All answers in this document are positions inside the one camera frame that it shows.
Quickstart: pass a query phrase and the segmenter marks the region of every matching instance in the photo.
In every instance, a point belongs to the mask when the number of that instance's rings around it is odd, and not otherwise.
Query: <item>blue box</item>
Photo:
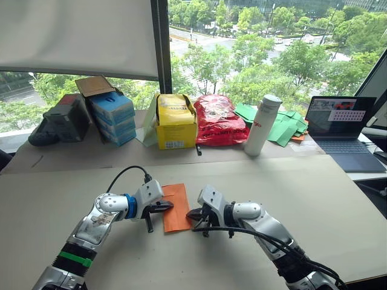
[[[134,116],[133,102],[118,92],[106,92],[90,97],[93,113],[110,126]]]
[[[109,139],[111,142],[116,144],[117,146],[121,146],[122,144],[132,140],[136,137],[135,129],[126,131],[124,134],[121,134],[120,136],[113,136],[109,134],[109,132],[101,129],[102,134]]]
[[[98,127],[107,131],[107,133],[114,137],[120,136],[127,131],[135,129],[134,117],[127,119],[117,125],[109,125],[107,122],[96,116]]]

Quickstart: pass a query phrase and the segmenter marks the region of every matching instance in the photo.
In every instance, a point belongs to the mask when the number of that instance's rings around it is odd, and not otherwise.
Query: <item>red plastic bag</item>
[[[224,95],[202,95],[193,104],[198,116],[197,144],[228,146],[245,142],[250,129],[234,113],[232,102]]]

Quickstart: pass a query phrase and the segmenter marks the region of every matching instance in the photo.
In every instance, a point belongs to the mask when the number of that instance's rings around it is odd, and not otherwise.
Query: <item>orange paper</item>
[[[191,224],[186,214],[189,211],[186,187],[183,183],[163,186],[165,201],[174,207],[164,213],[164,232],[189,230]]]
[[[300,137],[293,136],[291,139],[293,141],[304,141],[305,135],[301,135]]]

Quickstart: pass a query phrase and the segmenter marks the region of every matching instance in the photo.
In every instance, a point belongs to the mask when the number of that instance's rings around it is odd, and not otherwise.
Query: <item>blue ring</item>
[[[137,214],[137,201],[134,197],[128,195],[127,193],[124,194],[126,196],[126,199],[128,200],[128,206],[129,211],[125,216],[125,219],[132,219]]]

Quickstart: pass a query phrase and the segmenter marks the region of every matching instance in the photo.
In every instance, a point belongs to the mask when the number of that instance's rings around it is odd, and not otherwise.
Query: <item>green band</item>
[[[78,257],[78,256],[76,256],[74,254],[70,254],[68,252],[60,252],[58,256],[59,257],[64,257],[64,258],[69,259],[69,260],[73,260],[73,261],[75,261],[77,263],[82,264],[82,266],[87,267],[87,268],[90,268],[90,266],[91,266],[91,264],[93,262],[89,258],[84,259],[84,258]]]

